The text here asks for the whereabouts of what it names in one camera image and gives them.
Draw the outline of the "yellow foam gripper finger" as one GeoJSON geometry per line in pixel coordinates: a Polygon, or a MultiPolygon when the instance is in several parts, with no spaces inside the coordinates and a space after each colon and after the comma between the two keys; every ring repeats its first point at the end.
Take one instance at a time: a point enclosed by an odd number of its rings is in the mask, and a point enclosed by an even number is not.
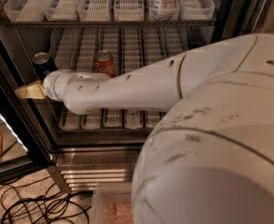
{"type": "Polygon", "coordinates": [[[21,99],[45,99],[47,97],[40,80],[17,88],[15,93],[21,99]]]}

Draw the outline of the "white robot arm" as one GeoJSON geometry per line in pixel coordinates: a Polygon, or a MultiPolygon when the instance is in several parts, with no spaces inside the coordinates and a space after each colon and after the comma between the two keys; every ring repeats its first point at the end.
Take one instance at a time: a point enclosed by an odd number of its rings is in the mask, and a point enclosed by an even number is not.
{"type": "Polygon", "coordinates": [[[134,224],[274,224],[274,35],[192,49],[118,77],[59,70],[18,89],[85,115],[163,113],[135,165],[134,224]]]}

